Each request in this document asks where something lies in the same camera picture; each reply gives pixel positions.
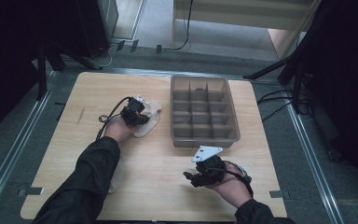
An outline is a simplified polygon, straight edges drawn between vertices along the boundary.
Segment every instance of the motion capture device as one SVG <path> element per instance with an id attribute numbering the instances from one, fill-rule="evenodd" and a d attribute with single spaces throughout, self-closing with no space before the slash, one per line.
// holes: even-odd
<path id="1" fill-rule="evenodd" d="M 195 188 L 197 188 L 220 183 L 225 174 L 234 175 L 246 186 L 249 193 L 253 197 L 254 192 L 250 185 L 252 178 L 246 174 L 242 167 L 230 161 L 226 162 L 233 164 L 238 170 L 240 170 L 241 175 L 227 170 L 226 162 L 216 156 L 216 154 L 221 151 L 223 151 L 221 147 L 201 146 L 192 159 L 192 161 L 197 164 L 196 170 L 199 173 L 192 175 L 189 172 L 183 172 L 184 176 L 191 181 L 191 184 Z"/>
<path id="2" fill-rule="evenodd" d="M 128 100 L 128 104 L 124 106 L 119 114 L 113 115 L 115 114 L 117 108 L 126 100 Z M 124 122 L 126 122 L 128 126 L 141 126 L 146 124 L 149 121 L 149 117 L 141 114 L 141 112 L 145 109 L 145 104 L 148 104 L 148 102 L 140 95 L 137 95 L 136 98 L 131 96 L 124 97 L 120 102 L 118 102 L 108 116 L 101 115 L 98 118 L 98 120 L 103 123 L 103 127 L 100 131 L 98 131 L 96 140 L 101 138 L 107 123 L 112 119 L 123 118 Z"/>

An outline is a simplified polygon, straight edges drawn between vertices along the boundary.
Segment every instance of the person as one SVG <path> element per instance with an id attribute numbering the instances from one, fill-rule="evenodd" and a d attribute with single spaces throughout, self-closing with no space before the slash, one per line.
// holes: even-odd
<path id="1" fill-rule="evenodd" d="M 46 200 L 37 213 L 34 224 L 94 223 L 103 208 L 110 181 L 120 158 L 119 145 L 136 127 L 127 126 L 123 119 L 107 123 L 103 137 L 91 143 L 79 156 L 76 168 L 62 185 Z M 231 164 L 227 169 L 238 172 Z M 290 219 L 273 217 L 269 208 L 252 199 L 243 183 L 233 175 L 225 174 L 223 180 L 207 186 L 238 210 L 238 223 L 280 223 Z"/>

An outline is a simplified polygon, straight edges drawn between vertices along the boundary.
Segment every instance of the hand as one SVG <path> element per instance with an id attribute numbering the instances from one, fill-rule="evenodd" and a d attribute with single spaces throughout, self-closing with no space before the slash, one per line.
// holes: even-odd
<path id="1" fill-rule="evenodd" d="M 138 127 L 128 126 L 124 119 L 116 118 L 106 124 L 104 136 L 115 139 L 118 143 L 124 142 Z"/>
<path id="2" fill-rule="evenodd" d="M 226 162 L 226 167 L 228 171 L 241 175 L 241 171 L 233 164 Z M 220 183 L 205 186 L 205 188 L 216 191 L 224 200 L 236 208 L 239 208 L 252 199 L 246 186 L 237 177 L 231 174 L 225 174 Z"/>

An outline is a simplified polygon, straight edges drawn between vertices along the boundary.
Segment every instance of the gray plastic container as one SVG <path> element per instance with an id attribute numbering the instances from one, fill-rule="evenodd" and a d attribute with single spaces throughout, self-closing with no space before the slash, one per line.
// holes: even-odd
<path id="1" fill-rule="evenodd" d="M 175 147 L 231 147 L 240 140 L 231 92 L 223 77 L 172 76 L 171 111 Z"/>

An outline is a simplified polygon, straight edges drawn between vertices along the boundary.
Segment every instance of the light wood tabletop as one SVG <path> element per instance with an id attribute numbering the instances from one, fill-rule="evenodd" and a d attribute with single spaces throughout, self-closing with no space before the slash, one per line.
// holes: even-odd
<path id="1" fill-rule="evenodd" d="M 241 139 L 218 155 L 242 166 L 253 178 L 255 199 L 267 204 L 275 217 L 286 217 L 282 198 L 271 198 L 269 194 L 280 187 L 252 84 L 239 80 L 228 83 Z M 194 188 L 183 176 L 183 171 L 195 169 L 191 158 L 198 149 L 172 144 L 171 78 L 103 73 L 79 75 L 32 185 L 44 191 L 27 196 L 21 209 L 23 218 L 33 219 L 46 199 L 74 171 L 78 156 L 102 127 L 98 117 L 108 115 L 122 98 L 137 94 L 161 104 L 160 121 L 145 137 L 131 137 L 120 146 L 124 177 L 119 189 L 106 197 L 98 219 L 235 220 L 235 207 L 212 190 Z"/>

